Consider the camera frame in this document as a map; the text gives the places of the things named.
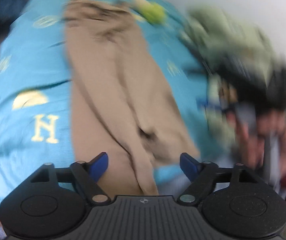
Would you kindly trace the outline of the person's right hand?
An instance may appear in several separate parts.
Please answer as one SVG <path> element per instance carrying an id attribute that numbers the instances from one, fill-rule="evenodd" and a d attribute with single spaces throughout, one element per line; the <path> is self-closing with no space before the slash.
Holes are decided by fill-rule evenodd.
<path id="1" fill-rule="evenodd" d="M 270 111 L 256 119 L 257 131 L 254 135 L 249 133 L 248 125 L 236 119 L 234 113 L 227 113 L 227 121 L 235 129 L 239 142 L 242 163 L 250 168 L 257 168 L 263 164 L 264 138 L 271 132 L 280 136 L 280 161 L 281 176 L 286 175 L 286 113 Z"/>

